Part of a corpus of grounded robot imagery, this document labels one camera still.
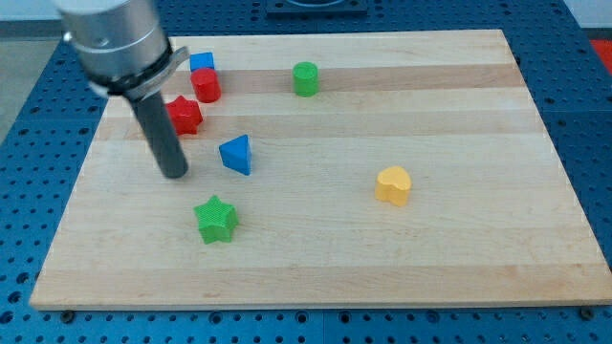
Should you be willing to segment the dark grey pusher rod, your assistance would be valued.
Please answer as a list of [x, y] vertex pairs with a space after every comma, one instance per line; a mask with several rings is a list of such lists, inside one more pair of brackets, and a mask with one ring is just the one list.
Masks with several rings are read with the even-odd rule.
[[182, 178], [188, 170], [187, 159], [161, 94], [129, 99], [129, 103], [162, 174]]

